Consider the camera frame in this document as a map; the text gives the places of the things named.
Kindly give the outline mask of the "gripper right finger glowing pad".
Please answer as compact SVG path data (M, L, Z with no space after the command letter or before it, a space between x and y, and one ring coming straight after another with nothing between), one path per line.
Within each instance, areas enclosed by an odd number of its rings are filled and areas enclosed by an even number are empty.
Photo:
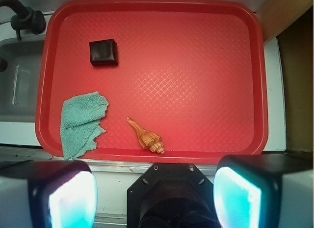
M225 156L215 173L213 199L223 228L312 228L313 155Z

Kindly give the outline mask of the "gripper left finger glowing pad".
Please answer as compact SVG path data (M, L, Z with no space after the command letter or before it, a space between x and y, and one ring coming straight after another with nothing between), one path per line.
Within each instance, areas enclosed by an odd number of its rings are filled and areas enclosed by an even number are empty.
M91 228L97 182L84 161L2 161L2 228Z

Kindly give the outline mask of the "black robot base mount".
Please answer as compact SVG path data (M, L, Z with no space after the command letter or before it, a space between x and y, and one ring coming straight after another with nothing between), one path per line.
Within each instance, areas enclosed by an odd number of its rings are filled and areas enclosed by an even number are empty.
M153 164L127 190L129 228L219 228L213 183L194 164Z

